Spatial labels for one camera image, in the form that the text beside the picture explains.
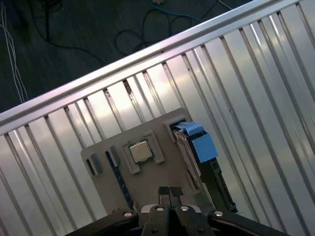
ridged aluminum sheet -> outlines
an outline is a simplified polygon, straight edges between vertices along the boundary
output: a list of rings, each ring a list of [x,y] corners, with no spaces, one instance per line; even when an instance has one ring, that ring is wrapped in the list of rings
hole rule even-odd
[[[256,0],[0,114],[0,233],[105,216],[82,148],[183,107],[243,216],[315,235],[314,12]]]

screw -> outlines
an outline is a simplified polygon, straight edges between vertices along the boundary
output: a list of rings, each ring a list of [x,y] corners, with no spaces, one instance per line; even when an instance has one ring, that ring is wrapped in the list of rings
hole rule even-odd
[[[188,206],[182,206],[182,207],[181,207],[181,210],[182,210],[182,211],[188,211],[189,208],[188,208]]]
[[[223,212],[222,211],[215,211],[215,215],[216,216],[223,216]]]
[[[124,213],[124,216],[125,216],[125,217],[131,217],[131,216],[132,216],[132,213],[131,213],[131,212],[125,212],[125,213]]]

cable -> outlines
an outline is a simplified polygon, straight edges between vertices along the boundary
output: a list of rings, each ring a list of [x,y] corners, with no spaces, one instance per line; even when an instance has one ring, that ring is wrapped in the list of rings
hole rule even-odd
[[[177,14],[177,13],[174,13],[174,12],[170,12],[170,11],[167,11],[167,10],[164,10],[163,8],[160,8],[156,5],[154,5],[152,2],[150,2],[150,0],[146,0],[152,7],[156,8],[157,10],[161,11],[161,12],[164,12],[168,15],[173,15],[173,16],[184,16],[184,17],[189,17],[189,18],[192,18],[196,21],[199,21],[200,22],[200,19],[198,19],[197,17],[194,17],[194,16],[190,16],[190,15],[185,15],[185,14]]]
[[[84,48],[72,47],[72,46],[64,46],[64,45],[59,45],[59,44],[53,43],[51,41],[47,41],[45,39],[45,37],[42,35],[42,33],[40,32],[40,30],[38,28],[38,25],[36,24],[35,15],[34,15],[33,7],[32,7],[32,5],[30,3],[30,0],[26,0],[26,2],[29,5],[30,11],[31,11],[31,18],[32,18],[32,21],[33,21],[34,26],[36,28],[36,31],[37,31],[37,33],[39,34],[39,36],[41,37],[42,40],[44,40],[46,43],[48,43],[48,44],[50,44],[50,45],[52,45],[54,47],[57,47],[57,48],[78,50],[78,51],[84,52],[86,54],[89,54],[91,57],[96,59],[100,64],[104,65],[104,62],[98,56],[94,55],[93,53],[91,53],[90,51],[88,51],[88,50],[86,50]]]
[[[10,64],[11,64],[15,88],[18,92],[21,103],[23,103],[26,100],[28,100],[28,93],[25,89],[24,83],[21,79],[19,69],[18,69],[17,64],[16,64],[16,54],[15,54],[14,41],[13,41],[13,38],[12,38],[10,32],[7,30],[7,27],[6,27],[6,10],[5,10],[5,7],[3,5],[3,2],[1,4],[1,6],[2,6],[2,9],[1,9],[2,25],[0,24],[0,27],[3,28],[3,30],[4,30],[4,35],[5,35],[5,39],[6,39],[7,50],[9,53],[9,59],[10,59]]]
[[[153,13],[153,12],[160,12],[161,14],[163,14],[164,16],[166,16],[167,18],[167,21],[168,21],[168,37],[171,37],[173,35],[173,24],[178,20],[178,19],[190,19],[190,27],[192,27],[192,21],[195,20],[197,22],[201,22],[203,18],[205,18],[212,10],[213,8],[218,4],[223,4],[220,0],[216,0],[216,2],[200,17],[200,18],[196,18],[196,17],[193,17],[193,16],[190,16],[190,15],[184,15],[184,14],[177,14],[177,13],[173,13],[173,12],[170,12],[170,11],[167,11],[167,10],[164,10],[156,5],[154,5],[153,3],[150,2],[150,0],[146,0],[146,2],[148,2],[151,6],[154,7],[154,9],[151,9],[149,10],[143,20],[142,20],[142,25],[141,25],[141,33],[137,33],[133,30],[130,30],[130,29],[124,29],[124,30],[121,30],[119,31],[115,38],[114,38],[114,46],[116,48],[116,50],[121,53],[122,55],[124,56],[128,56],[132,53],[135,53],[145,47],[148,47],[152,44],[155,44],[163,39],[159,39],[159,40],[154,40],[154,41],[147,41],[145,39],[145,32],[144,32],[144,26],[145,26],[145,22],[148,18],[148,16]],[[170,21],[170,18],[168,15],[174,15],[176,16],[174,19],[172,19]],[[130,35],[133,35],[135,36],[136,38],[138,38],[140,40],[140,43],[138,45],[136,45],[133,49],[131,49],[131,53],[127,53],[127,52],[123,52],[119,46],[118,46],[118,38],[121,37],[123,34],[130,34]]]

black cable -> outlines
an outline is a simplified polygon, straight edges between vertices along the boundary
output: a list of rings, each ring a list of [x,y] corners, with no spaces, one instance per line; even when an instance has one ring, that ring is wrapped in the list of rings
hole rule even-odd
[[[59,44],[56,44],[56,43],[53,43],[51,41],[47,41],[45,39],[45,37],[42,35],[42,33],[40,32],[39,28],[38,28],[38,25],[36,24],[36,21],[35,21],[35,15],[34,15],[34,10],[33,10],[33,7],[30,3],[30,0],[26,0],[27,4],[29,5],[29,8],[30,8],[30,11],[31,11],[31,18],[32,18],[32,21],[34,23],[34,26],[36,28],[36,31],[37,33],[39,34],[39,36],[41,37],[42,40],[44,40],[45,42],[47,42],[48,44],[54,46],[54,47],[57,47],[57,48],[62,48],[62,49],[72,49],[72,50],[78,50],[78,51],[81,51],[81,52],[84,52],[84,53],[87,53],[89,54],[90,56],[92,56],[93,58],[95,58],[99,63],[101,63],[102,65],[104,65],[104,62],[96,55],[94,55],[93,53],[91,53],[90,51],[84,49],[84,48],[80,48],[80,47],[72,47],[72,46],[64,46],[64,45],[59,45]]]
[[[216,2],[200,17],[200,20],[205,18],[212,11],[212,9],[217,5],[218,2],[219,0],[216,0]]]
[[[147,20],[148,16],[149,16],[151,13],[153,13],[153,12],[159,12],[159,13],[163,14],[163,15],[167,18],[167,22],[168,22],[168,36],[170,36],[170,35],[172,34],[172,32],[171,32],[171,27],[170,27],[170,26],[171,26],[171,22],[170,22],[169,16],[168,16],[165,12],[162,12],[162,11],[160,11],[160,10],[158,10],[158,9],[151,9],[151,10],[149,10],[149,11],[145,14],[145,16],[143,17],[142,25],[141,25],[141,33],[140,33],[140,34],[137,33],[136,31],[133,31],[133,30],[130,30],[130,29],[121,30],[121,31],[119,31],[119,32],[116,34],[116,36],[115,36],[115,38],[114,38],[114,46],[115,46],[115,48],[116,48],[116,50],[117,50],[118,52],[120,52],[120,53],[121,53],[122,55],[124,55],[124,56],[128,56],[128,55],[130,55],[130,54],[132,54],[132,53],[135,53],[135,52],[137,52],[137,51],[139,51],[139,50],[141,50],[141,49],[143,49],[143,48],[149,47],[150,45],[155,44],[155,43],[157,43],[157,42],[163,40],[163,39],[160,39],[160,40],[148,41],[148,40],[145,39],[145,32],[144,32],[145,23],[146,23],[146,20]],[[140,40],[140,43],[139,43],[138,45],[136,45],[136,46],[131,50],[131,53],[130,53],[130,54],[123,52],[123,51],[119,48],[119,46],[118,46],[118,43],[117,43],[118,37],[121,36],[121,35],[123,35],[123,34],[131,34],[131,35],[137,37],[137,38]]]
[[[203,18],[205,18],[205,17],[213,10],[213,8],[217,5],[218,2],[219,2],[219,0],[216,0],[216,2],[199,18],[199,20],[198,20],[198,21],[195,20],[195,21],[197,21],[198,23],[200,23],[200,21],[201,21]],[[135,53],[135,52],[137,52],[137,51],[140,51],[141,49],[143,49],[143,48],[145,48],[145,47],[148,47],[148,46],[150,46],[150,45],[152,45],[152,44],[155,44],[155,43],[160,42],[160,41],[163,40],[163,39],[160,39],[160,40],[155,40],[155,41],[147,41],[147,40],[145,39],[144,26],[145,26],[145,23],[146,23],[146,20],[147,20],[148,16],[149,16],[152,12],[159,12],[159,13],[161,13],[161,14],[163,14],[163,15],[165,15],[165,16],[167,17],[167,21],[168,21],[168,37],[173,36],[172,26],[173,26],[173,24],[174,24],[178,19],[188,19],[188,20],[190,20],[190,28],[192,27],[193,18],[190,17],[190,16],[185,16],[185,15],[177,16],[177,17],[175,17],[174,19],[172,19],[172,21],[170,21],[170,18],[169,18],[169,16],[168,16],[168,13],[167,13],[167,12],[162,11],[162,10],[159,10],[159,9],[151,9],[151,10],[149,10],[149,11],[145,14],[145,16],[143,17],[142,25],[141,25],[141,33],[140,33],[140,34],[137,33],[136,31],[131,30],[131,29],[124,29],[124,30],[119,31],[119,32],[116,34],[116,36],[115,36],[115,38],[114,38],[114,46],[115,46],[116,50],[117,50],[119,53],[121,53],[121,54],[124,55],[124,56],[128,56],[128,55],[133,54],[133,53]],[[140,39],[140,43],[139,43],[137,46],[135,46],[135,47],[131,50],[131,53],[123,52],[123,51],[119,48],[119,46],[118,46],[117,40],[118,40],[118,38],[119,38],[121,35],[123,35],[123,34],[131,34],[131,35],[136,36],[138,39]]]

metal frame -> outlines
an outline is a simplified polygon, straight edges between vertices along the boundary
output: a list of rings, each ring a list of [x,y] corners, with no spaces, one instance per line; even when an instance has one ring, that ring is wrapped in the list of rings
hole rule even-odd
[[[254,0],[0,114],[0,135],[300,0]]]

